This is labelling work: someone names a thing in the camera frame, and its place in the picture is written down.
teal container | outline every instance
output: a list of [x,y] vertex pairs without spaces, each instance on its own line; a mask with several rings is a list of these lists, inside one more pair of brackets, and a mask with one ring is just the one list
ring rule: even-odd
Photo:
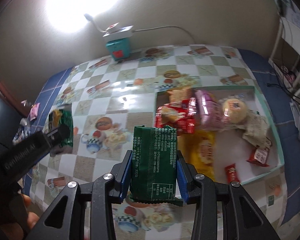
[[114,60],[128,58],[130,56],[130,43],[128,38],[109,41],[106,48],[110,51]]

purple snack package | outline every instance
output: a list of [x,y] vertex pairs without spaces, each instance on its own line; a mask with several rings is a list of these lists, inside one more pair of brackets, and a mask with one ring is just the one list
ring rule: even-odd
[[223,129],[221,107],[215,102],[213,95],[205,90],[197,90],[195,96],[201,117],[201,128],[209,131]]
[[30,121],[37,118],[39,106],[40,106],[40,103],[34,104],[32,106],[32,108],[30,110]]

finger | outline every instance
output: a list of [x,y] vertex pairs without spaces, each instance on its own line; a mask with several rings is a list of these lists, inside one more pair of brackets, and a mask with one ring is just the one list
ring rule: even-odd
[[22,240],[23,230],[17,223],[4,224],[0,226],[1,230],[6,234],[9,240]]
[[23,195],[21,194],[21,196],[23,197],[23,202],[25,203],[25,206],[28,207],[31,204],[31,198],[27,195]]
[[30,229],[34,227],[34,225],[38,222],[38,220],[39,217],[35,213],[29,212],[27,223]]

green wrapper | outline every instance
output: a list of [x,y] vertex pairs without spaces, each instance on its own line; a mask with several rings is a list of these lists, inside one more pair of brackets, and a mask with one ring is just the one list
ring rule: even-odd
[[62,123],[66,124],[70,129],[70,136],[64,139],[59,145],[50,150],[50,156],[56,154],[71,154],[73,150],[73,119],[72,119],[72,104],[64,104],[53,110],[49,114],[49,132],[59,127]]
[[130,191],[135,201],[182,205],[176,195],[177,130],[136,126]]

metal bolt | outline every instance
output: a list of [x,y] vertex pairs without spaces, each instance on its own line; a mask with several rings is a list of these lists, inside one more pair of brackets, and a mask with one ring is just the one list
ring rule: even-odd
[[232,186],[232,187],[240,187],[240,182],[232,181],[232,182],[231,182],[231,186]]
[[201,174],[201,173],[196,174],[194,177],[195,177],[196,179],[198,179],[198,180],[204,179],[204,175]]
[[103,175],[103,178],[108,180],[108,179],[112,179],[113,175],[111,173],[106,173],[105,175]]
[[77,183],[75,181],[71,181],[68,183],[68,187],[70,187],[70,188],[73,188],[75,186],[77,186]]

